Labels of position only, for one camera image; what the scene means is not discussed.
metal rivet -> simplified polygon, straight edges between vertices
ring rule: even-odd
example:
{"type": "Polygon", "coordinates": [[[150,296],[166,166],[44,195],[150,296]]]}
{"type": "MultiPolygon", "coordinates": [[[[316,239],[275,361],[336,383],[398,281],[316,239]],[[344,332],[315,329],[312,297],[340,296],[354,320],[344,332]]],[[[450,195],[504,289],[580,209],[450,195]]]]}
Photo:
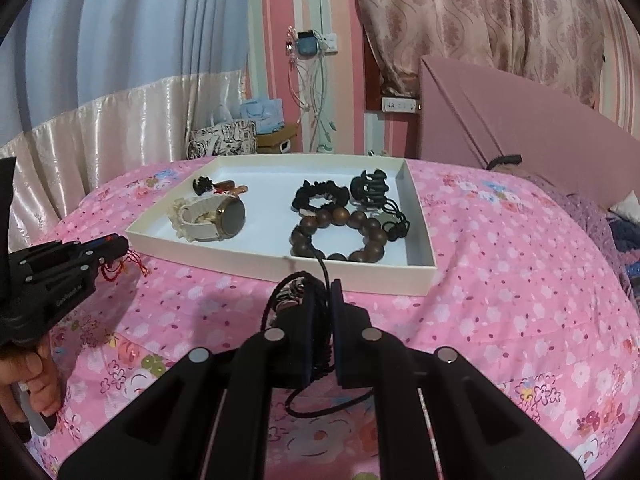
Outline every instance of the metal rivet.
{"type": "Polygon", "coordinates": [[[209,350],[206,348],[194,348],[189,352],[189,361],[192,363],[203,363],[209,359],[209,350]]]}
{"type": "Polygon", "coordinates": [[[444,361],[446,363],[452,363],[458,358],[458,352],[456,352],[453,348],[449,348],[445,346],[438,350],[438,359],[444,361]]]}
{"type": "Polygon", "coordinates": [[[382,332],[377,328],[370,326],[362,331],[362,338],[367,341],[379,341],[382,339],[382,332]]]}
{"type": "Polygon", "coordinates": [[[284,338],[284,330],[281,328],[270,328],[264,333],[267,341],[280,341],[284,338]]]}

patterned window curtain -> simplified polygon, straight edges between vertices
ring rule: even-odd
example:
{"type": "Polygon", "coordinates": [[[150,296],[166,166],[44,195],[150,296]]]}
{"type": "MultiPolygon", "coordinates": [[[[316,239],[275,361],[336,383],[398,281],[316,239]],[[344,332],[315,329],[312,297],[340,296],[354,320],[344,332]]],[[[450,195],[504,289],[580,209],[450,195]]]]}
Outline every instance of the patterned window curtain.
{"type": "Polygon", "coordinates": [[[493,66],[592,106],[603,27],[596,0],[358,0],[385,79],[383,92],[418,96],[421,56],[493,66]]]}
{"type": "Polygon", "coordinates": [[[30,0],[0,46],[0,156],[16,156],[10,250],[95,187],[185,155],[239,117],[248,0],[30,0]]]}

white wall switch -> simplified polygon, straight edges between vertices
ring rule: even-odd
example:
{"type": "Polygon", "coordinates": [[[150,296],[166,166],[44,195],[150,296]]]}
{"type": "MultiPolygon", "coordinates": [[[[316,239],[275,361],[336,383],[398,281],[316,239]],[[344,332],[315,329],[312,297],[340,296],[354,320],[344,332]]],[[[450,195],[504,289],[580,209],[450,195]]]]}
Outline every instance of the white wall switch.
{"type": "Polygon", "coordinates": [[[338,35],[335,32],[331,34],[321,34],[320,40],[326,45],[324,51],[326,54],[338,52],[338,35]]]}
{"type": "Polygon", "coordinates": [[[401,114],[415,114],[420,107],[415,99],[404,97],[383,97],[382,111],[401,114]]]}

shallow cardboard tray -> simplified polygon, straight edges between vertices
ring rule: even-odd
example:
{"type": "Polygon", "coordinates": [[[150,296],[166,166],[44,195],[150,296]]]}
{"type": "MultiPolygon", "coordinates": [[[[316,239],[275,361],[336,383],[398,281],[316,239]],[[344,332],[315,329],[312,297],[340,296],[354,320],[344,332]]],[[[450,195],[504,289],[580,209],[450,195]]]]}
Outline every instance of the shallow cardboard tray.
{"type": "MultiPolygon", "coordinates": [[[[376,168],[387,174],[387,196],[398,202],[411,222],[409,234],[388,243],[385,256],[376,264],[327,260],[329,276],[340,278],[342,288],[353,292],[423,296],[431,286],[436,265],[420,200],[403,158],[303,153],[220,156],[146,210],[129,226],[127,236],[138,252],[187,266],[270,282],[279,282],[298,270],[321,277],[317,261],[290,256],[289,236],[300,221],[291,208],[297,189],[305,179],[334,180],[349,187],[354,176],[376,168]],[[199,176],[248,186],[249,191],[241,195],[246,222],[236,237],[189,243],[176,236],[167,212],[176,199],[195,196],[192,181],[199,176]]],[[[356,208],[349,204],[348,209],[356,208]]],[[[348,256],[363,247],[362,236],[346,226],[318,230],[313,242],[327,255],[339,252],[348,256]]]]}

red tassel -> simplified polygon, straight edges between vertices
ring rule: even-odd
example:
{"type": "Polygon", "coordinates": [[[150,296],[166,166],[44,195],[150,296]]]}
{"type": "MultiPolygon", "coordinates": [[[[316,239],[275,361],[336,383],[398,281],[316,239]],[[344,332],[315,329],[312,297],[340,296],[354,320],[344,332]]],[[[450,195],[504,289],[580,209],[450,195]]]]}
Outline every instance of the red tassel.
{"type": "Polygon", "coordinates": [[[117,264],[116,262],[113,262],[111,265],[102,264],[100,266],[100,272],[102,273],[103,278],[108,282],[115,282],[121,272],[127,272],[125,262],[135,263],[138,268],[140,268],[140,272],[145,278],[151,274],[151,271],[142,263],[140,255],[136,251],[129,249],[126,256],[119,259],[117,264]]]}

